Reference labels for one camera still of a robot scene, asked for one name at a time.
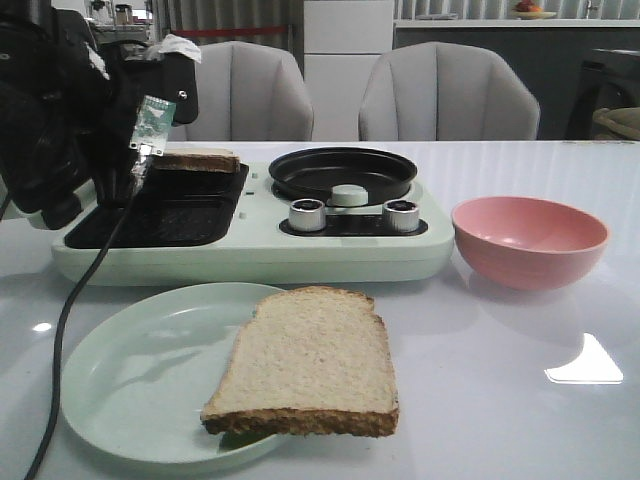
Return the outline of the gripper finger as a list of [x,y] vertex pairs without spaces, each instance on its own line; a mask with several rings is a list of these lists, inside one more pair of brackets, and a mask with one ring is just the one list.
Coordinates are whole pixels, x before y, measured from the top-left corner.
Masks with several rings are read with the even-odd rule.
[[130,200],[136,158],[127,145],[104,147],[93,155],[92,178],[99,205],[125,205]]
[[195,62],[180,53],[168,53],[163,61],[165,99],[176,105],[175,124],[190,124],[198,116]]

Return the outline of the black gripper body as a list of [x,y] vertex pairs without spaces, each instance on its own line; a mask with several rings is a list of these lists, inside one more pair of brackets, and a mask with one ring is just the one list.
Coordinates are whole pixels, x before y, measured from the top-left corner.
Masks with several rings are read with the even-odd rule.
[[106,205],[132,198],[130,137],[161,70],[126,58],[121,42],[97,44],[76,11],[2,5],[1,178],[16,206],[64,204],[87,181]]

